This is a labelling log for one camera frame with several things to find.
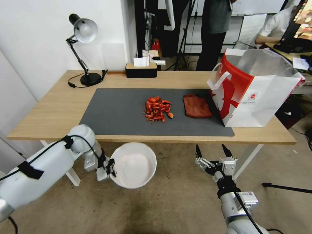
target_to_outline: lamp shade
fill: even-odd
[[[74,26],[74,34],[79,42],[89,43],[97,36],[98,27],[94,21],[82,19],[76,14],[71,14],[69,21]]]

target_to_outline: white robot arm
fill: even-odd
[[[237,158],[234,158],[224,145],[222,147],[227,157],[220,158],[219,161],[208,161],[202,157],[196,145],[195,163],[212,175],[214,182],[217,183],[219,188],[217,195],[221,201],[221,210],[228,228],[226,234],[269,234],[250,216],[249,213],[259,201],[253,192],[241,192],[236,187],[232,176]]]
[[[114,175],[114,161],[105,157],[91,128],[76,126],[69,136],[44,147],[8,174],[0,186],[0,222],[17,208],[41,197],[81,155],[87,171],[97,170],[98,181],[109,178],[110,173]]]
[[[241,192],[236,187],[232,180],[236,159],[223,147],[228,157],[208,161],[202,158],[196,145],[195,163],[212,175],[218,185],[217,194],[228,226],[226,234],[268,234],[249,215],[248,211],[258,204],[258,200],[253,192]],[[72,168],[81,155],[85,158],[84,168],[87,171],[95,169],[98,181],[116,176],[114,160],[105,156],[91,128],[76,126],[68,136],[44,147],[0,179],[4,179],[0,185],[0,222],[9,218],[17,208],[41,197]]]

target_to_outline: shopping bag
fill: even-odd
[[[305,78],[266,49],[227,49],[207,81],[226,127],[264,127]]]

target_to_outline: black box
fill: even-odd
[[[135,67],[133,63],[126,64],[128,78],[151,78],[157,77],[157,64],[150,63],[148,67]]]

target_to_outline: gray desk mat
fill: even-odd
[[[214,116],[194,119],[185,115],[183,96],[205,97]],[[173,119],[146,121],[145,103],[149,97],[160,96],[172,102]],[[133,89],[98,88],[80,124],[86,124],[96,135],[134,136],[234,136],[231,127],[224,127],[208,89]]]

